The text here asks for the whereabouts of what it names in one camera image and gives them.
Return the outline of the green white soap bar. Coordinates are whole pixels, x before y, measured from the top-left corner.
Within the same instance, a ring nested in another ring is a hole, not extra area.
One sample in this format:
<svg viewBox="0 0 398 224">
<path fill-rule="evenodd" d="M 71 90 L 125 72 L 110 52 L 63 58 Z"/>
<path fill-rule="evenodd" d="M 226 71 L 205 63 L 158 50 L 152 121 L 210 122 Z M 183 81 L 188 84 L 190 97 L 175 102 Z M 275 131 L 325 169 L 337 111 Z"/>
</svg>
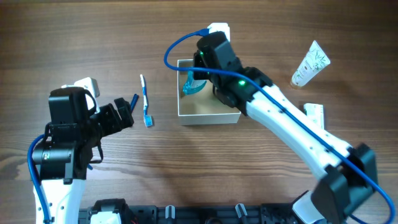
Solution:
<svg viewBox="0 0 398 224">
<path fill-rule="evenodd" d="M 306 103 L 303 106 L 305 114 L 320 128 L 325 128 L 325 117 L 323 105 Z"/>
</svg>

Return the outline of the blue white toothbrush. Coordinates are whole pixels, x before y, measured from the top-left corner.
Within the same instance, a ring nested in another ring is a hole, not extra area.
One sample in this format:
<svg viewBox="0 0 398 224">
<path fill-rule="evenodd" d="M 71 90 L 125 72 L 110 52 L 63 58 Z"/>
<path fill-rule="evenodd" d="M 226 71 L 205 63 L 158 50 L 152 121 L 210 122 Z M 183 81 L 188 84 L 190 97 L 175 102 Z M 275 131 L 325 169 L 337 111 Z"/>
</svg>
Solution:
<svg viewBox="0 0 398 224">
<path fill-rule="evenodd" d="M 146 81 L 143 74 L 140 74 L 140 81 L 141 81 L 142 94 L 143 94 L 143 119 L 145 126 L 148 128 L 153 125 L 153 119 L 152 116 L 148 114 L 147 89 L 146 89 Z"/>
</svg>

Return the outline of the white lotion tube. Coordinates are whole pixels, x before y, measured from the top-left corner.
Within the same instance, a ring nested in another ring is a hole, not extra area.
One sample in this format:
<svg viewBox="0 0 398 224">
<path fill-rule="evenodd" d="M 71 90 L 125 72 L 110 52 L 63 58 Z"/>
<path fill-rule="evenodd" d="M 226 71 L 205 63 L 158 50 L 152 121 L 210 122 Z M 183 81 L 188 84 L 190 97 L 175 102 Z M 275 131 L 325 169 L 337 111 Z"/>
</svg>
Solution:
<svg viewBox="0 0 398 224">
<path fill-rule="evenodd" d="M 314 40 L 298 69 L 293 74 L 290 84 L 294 88 L 302 88 L 330 63 L 331 61 L 326 53 L 324 53 L 318 42 Z"/>
</svg>

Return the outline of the blue disposable razor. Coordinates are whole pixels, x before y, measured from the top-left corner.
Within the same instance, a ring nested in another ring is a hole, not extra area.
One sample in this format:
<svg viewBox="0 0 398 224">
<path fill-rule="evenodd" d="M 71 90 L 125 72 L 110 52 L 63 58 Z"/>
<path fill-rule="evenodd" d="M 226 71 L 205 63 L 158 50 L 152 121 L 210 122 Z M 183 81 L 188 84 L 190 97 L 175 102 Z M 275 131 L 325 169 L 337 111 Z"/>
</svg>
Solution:
<svg viewBox="0 0 398 224">
<path fill-rule="evenodd" d="M 133 112 L 135 105 L 138 101 L 139 95 L 138 94 L 134 94 L 134 96 L 132 97 L 132 100 L 130 102 L 130 112 Z"/>
</svg>

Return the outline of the blue mouthwash bottle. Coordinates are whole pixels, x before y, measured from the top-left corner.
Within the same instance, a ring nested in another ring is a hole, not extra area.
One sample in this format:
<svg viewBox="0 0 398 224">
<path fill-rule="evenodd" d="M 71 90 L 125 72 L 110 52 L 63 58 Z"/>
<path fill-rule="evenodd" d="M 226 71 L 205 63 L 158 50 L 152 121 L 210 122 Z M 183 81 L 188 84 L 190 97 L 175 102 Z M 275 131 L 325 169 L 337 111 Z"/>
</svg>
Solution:
<svg viewBox="0 0 398 224">
<path fill-rule="evenodd" d="M 195 80 L 193 71 L 188 71 L 187 80 L 183 85 L 183 93 L 185 95 L 194 95 L 204 89 L 206 80 Z"/>
</svg>

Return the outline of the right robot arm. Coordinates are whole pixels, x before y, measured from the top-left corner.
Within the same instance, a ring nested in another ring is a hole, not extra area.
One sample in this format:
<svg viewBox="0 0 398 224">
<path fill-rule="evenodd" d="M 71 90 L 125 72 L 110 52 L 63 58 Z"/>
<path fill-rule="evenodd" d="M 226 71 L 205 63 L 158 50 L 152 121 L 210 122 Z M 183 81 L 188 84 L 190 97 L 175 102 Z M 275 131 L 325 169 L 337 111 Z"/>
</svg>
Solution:
<svg viewBox="0 0 398 224">
<path fill-rule="evenodd" d="M 330 223 L 343 223 L 375 191 L 376 156 L 365 144 L 352 147 L 313 123 L 255 67 L 243 67 L 222 31 L 197 42 L 196 79 L 207 79 L 223 104 L 263 124 L 291 148 L 318 179 L 310 206 Z M 365 174 L 361 177 L 355 169 Z"/>
</svg>

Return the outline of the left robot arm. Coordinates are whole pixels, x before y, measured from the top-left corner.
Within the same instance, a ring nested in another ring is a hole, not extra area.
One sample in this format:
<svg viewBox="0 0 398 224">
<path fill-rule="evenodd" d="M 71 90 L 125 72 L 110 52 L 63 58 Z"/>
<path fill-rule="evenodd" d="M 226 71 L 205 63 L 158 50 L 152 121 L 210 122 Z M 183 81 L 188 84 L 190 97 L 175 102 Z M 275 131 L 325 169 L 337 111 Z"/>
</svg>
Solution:
<svg viewBox="0 0 398 224">
<path fill-rule="evenodd" d="M 87 171 L 103 161 L 101 140 L 134 124 L 124 98 L 88 107 L 89 90 L 51 91 L 51 120 L 29 146 L 27 162 L 35 190 L 37 223 L 78 223 Z"/>
</svg>

